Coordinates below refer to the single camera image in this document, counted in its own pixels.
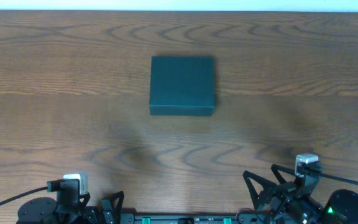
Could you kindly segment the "dark green box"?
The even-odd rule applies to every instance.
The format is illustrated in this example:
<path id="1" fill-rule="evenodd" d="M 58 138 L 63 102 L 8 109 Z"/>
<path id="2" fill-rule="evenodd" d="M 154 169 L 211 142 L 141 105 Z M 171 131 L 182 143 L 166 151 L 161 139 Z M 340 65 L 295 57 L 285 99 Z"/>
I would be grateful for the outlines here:
<path id="1" fill-rule="evenodd" d="M 216 106 L 214 74 L 211 56 L 153 56 L 150 114 L 211 116 Z"/>

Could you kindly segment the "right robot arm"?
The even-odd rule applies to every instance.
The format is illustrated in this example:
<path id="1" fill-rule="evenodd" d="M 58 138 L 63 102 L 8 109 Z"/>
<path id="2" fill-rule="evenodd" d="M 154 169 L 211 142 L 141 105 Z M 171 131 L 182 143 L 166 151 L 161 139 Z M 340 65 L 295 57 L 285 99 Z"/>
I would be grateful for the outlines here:
<path id="1" fill-rule="evenodd" d="M 336 190 L 325 206 L 311 197 L 322 177 L 354 185 L 358 182 L 324 174 L 320 162 L 299 162 L 295 169 L 274 164 L 271 170 L 278 184 L 249 171 L 243 173 L 255 211 L 270 206 L 263 223 L 358 223 L 358 193 Z"/>

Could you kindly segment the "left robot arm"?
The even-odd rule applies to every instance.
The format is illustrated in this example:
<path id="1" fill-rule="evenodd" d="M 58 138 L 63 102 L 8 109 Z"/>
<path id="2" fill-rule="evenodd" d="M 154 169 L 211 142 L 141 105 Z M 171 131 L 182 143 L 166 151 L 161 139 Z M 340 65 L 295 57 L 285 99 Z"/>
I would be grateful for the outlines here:
<path id="1" fill-rule="evenodd" d="M 101 208 L 88 206 L 90 194 L 80 194 L 80 180 L 60 179 L 47 182 L 47 191 L 57 198 L 39 197 L 23 204 L 17 215 L 18 223 L 38 224 L 115 224 L 121 220 L 124 192 L 120 191 L 101 201 Z"/>

